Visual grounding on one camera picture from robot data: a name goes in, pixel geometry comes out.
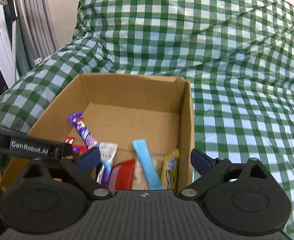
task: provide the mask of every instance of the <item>green and white checkered tablecloth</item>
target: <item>green and white checkered tablecloth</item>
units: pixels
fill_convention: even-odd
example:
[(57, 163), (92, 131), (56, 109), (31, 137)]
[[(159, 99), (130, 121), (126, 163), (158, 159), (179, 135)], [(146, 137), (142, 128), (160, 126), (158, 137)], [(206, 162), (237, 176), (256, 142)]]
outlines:
[(188, 78), (196, 147), (235, 163), (259, 158), (292, 201), (284, 231), (294, 239), (293, 5), (81, 0), (72, 42), (0, 97), (0, 124), (28, 132), (83, 72)]

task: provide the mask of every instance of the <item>black ribbed surface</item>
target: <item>black ribbed surface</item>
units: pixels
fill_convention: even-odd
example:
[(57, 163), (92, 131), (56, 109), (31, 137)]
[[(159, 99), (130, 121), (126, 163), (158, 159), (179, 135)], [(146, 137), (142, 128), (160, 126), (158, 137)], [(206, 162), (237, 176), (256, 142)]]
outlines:
[(9, 229), (0, 237), (16, 239), (288, 240), (282, 233), (240, 236), (226, 232), (212, 224), (196, 202), (178, 199), (171, 190), (118, 191), (112, 199), (94, 202), (85, 217), (63, 231), (31, 236)]

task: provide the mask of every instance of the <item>yellow wrapper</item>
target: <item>yellow wrapper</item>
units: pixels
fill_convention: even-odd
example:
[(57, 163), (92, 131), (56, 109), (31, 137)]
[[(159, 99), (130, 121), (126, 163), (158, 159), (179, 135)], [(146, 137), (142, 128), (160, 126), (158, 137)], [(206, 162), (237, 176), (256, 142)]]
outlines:
[(176, 149), (163, 158), (161, 174), (163, 189), (173, 189), (176, 191), (179, 157), (179, 150)]

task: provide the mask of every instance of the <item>metal screw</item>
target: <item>metal screw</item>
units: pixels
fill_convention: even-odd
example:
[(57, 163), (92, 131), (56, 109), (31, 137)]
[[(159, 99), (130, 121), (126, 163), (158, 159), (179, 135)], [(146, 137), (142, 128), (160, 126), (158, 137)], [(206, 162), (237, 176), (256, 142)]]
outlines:
[(97, 197), (106, 197), (109, 194), (109, 191), (105, 188), (98, 188), (94, 190), (94, 195)]
[(197, 195), (197, 192), (192, 188), (185, 188), (181, 191), (181, 194), (185, 197), (194, 197)]
[(149, 193), (147, 193), (147, 192), (144, 192), (144, 193), (141, 193), (141, 194), (140, 194), (140, 196), (142, 196), (142, 197), (149, 197), (149, 196), (150, 196), (150, 194), (149, 194)]

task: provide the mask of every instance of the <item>purple snack bar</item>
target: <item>purple snack bar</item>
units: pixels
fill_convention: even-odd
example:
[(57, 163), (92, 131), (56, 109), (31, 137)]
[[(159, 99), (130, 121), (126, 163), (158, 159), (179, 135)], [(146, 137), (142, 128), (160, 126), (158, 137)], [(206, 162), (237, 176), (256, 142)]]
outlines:
[(88, 149), (98, 147), (99, 142), (91, 135), (83, 122), (82, 113), (75, 113), (68, 117), (69, 122), (77, 129), (79, 136), (83, 139)]

